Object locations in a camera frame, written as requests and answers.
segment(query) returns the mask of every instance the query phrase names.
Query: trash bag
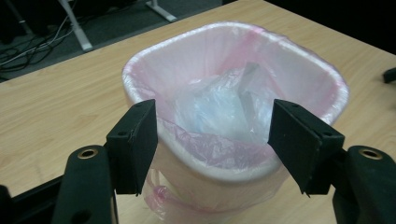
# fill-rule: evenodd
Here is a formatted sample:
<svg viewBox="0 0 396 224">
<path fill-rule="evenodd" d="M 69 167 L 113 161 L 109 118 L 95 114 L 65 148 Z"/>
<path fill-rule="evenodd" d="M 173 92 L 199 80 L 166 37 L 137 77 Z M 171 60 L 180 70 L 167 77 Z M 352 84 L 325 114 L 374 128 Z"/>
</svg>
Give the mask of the trash bag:
<svg viewBox="0 0 396 224">
<path fill-rule="evenodd" d="M 132 103 L 156 99 L 160 144 L 143 191 L 165 223 L 222 223 L 276 193 L 289 173 L 266 143 L 274 99 L 331 124 L 348 97 L 315 53 L 236 21 L 144 49 L 122 77 Z"/>
</svg>

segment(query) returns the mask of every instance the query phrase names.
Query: screw hole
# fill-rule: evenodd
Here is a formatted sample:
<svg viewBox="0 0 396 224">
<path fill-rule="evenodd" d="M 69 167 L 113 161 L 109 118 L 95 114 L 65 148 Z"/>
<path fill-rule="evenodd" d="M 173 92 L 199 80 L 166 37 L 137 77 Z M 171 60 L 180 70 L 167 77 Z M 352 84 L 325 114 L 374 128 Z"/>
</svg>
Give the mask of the screw hole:
<svg viewBox="0 0 396 224">
<path fill-rule="evenodd" d="M 361 149 L 359 151 L 359 153 L 362 156 L 364 156 L 364 157 L 366 157 L 368 159 L 372 159 L 372 160 L 378 160 L 379 161 L 379 160 L 382 160 L 382 158 L 383 158 L 380 153 L 378 153 L 378 152 L 376 152 L 374 150 L 368 149 L 368 148 Z"/>
<path fill-rule="evenodd" d="M 79 152 L 78 158 L 85 160 L 85 159 L 89 159 L 89 158 L 96 156 L 96 154 L 98 154 L 98 150 L 96 150 L 94 148 L 89 148 L 89 149 L 85 149 L 85 150 Z"/>
<path fill-rule="evenodd" d="M 86 223 L 91 218 L 91 211 L 88 209 L 76 212 L 72 217 L 73 224 L 83 224 Z"/>
</svg>

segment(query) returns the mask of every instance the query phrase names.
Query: white trash can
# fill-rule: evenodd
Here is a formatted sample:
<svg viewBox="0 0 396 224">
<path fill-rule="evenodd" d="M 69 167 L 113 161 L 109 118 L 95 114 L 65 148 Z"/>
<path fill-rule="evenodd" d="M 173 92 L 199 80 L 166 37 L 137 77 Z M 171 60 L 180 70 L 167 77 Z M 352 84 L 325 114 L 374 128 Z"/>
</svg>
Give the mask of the white trash can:
<svg viewBox="0 0 396 224">
<path fill-rule="evenodd" d="M 144 191 L 164 223 L 223 223 L 289 176 L 266 144 L 275 98 L 333 123 L 347 104 L 338 71 L 283 35 L 208 24 L 137 53 L 122 71 L 132 103 L 155 99 L 157 148 Z"/>
</svg>

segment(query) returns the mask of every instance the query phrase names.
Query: pink plastic bag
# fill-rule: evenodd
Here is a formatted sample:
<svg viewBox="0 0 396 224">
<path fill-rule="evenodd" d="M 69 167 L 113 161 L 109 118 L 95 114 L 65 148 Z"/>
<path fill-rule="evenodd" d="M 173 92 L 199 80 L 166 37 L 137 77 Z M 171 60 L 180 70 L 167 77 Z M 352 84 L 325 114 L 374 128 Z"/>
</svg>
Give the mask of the pink plastic bag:
<svg viewBox="0 0 396 224">
<path fill-rule="evenodd" d="M 137 53 L 122 77 L 132 102 L 157 102 L 160 144 L 144 194 L 165 223 L 221 223 L 276 193 L 289 173 L 266 144 L 275 98 L 331 124 L 348 97 L 316 54 L 231 21 Z"/>
</svg>

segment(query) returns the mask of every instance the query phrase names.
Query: dark floor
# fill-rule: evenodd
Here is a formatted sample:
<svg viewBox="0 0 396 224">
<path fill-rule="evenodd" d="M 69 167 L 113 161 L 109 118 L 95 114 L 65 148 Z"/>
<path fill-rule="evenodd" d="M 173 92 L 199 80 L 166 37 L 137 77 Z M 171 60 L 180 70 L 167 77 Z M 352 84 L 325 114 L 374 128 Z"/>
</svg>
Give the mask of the dark floor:
<svg viewBox="0 0 396 224">
<path fill-rule="evenodd" d="M 78 15 L 79 24 L 90 39 L 93 48 L 99 49 L 122 39 L 139 35 L 168 24 L 169 21 L 146 6 L 147 1 L 111 0 L 112 5 L 110 7 L 96 9 L 97 15 L 94 15 L 95 13 L 92 12 L 86 15 L 86 6 L 80 5 L 80 8 L 75 8 L 75 14 Z M 115 2 L 122 2 L 122 4 L 115 6 Z M 211 8 L 219 7 L 222 2 L 221 0 L 158 0 L 158 4 L 176 16 L 178 20 L 181 20 Z M 46 21 L 47 24 L 45 26 L 41 25 L 43 21 L 37 18 L 37 15 L 26 14 L 26 17 L 35 19 L 35 23 L 33 22 L 30 25 L 33 28 L 32 30 L 34 30 L 33 34 L 17 35 L 11 43 L 5 44 L 3 41 L 0 44 L 0 82 L 22 76 L 84 53 L 74 33 L 71 32 L 68 22 L 65 23 L 59 34 L 56 35 L 60 24 L 65 18 L 65 13 L 61 7 L 54 10 L 59 10 L 58 14 L 60 16 L 43 12 L 47 16 L 46 18 L 50 18 L 49 20 L 51 21 Z M 40 44 L 51 42 L 54 37 L 55 39 L 60 39 L 52 42 L 49 46 L 37 48 Z M 26 51 L 28 53 L 15 58 Z"/>
<path fill-rule="evenodd" d="M 49 6 L 53 4 L 52 8 L 43 8 L 38 4 L 43 1 L 48 1 Z M 76 4 L 74 10 L 81 27 L 93 47 L 99 49 L 168 24 L 166 19 L 146 6 L 147 1 L 72 0 L 70 3 Z M 184 19 L 232 1 L 158 0 L 158 3 L 178 19 Z M 2 16 L 6 16 L 7 11 L 4 11 L 3 5 L 0 6 L 0 37 L 2 37 L 0 82 L 84 53 L 76 37 L 70 32 L 68 22 L 57 34 L 65 18 L 63 9 L 56 4 L 57 1 L 12 0 L 12 2 L 21 7 L 21 14 L 31 22 L 29 25 L 33 34 L 17 35 L 11 38 L 12 41 L 4 39 L 6 33 L 3 32 L 2 25 L 10 25 L 10 22 L 9 20 L 2 22 L 5 21 Z M 267 0 L 267 2 L 396 54 L 396 17 L 394 16 L 396 1 L 360 1 L 358 4 L 350 0 Z M 49 46 L 43 47 L 43 44 L 49 42 L 51 43 Z"/>
</svg>

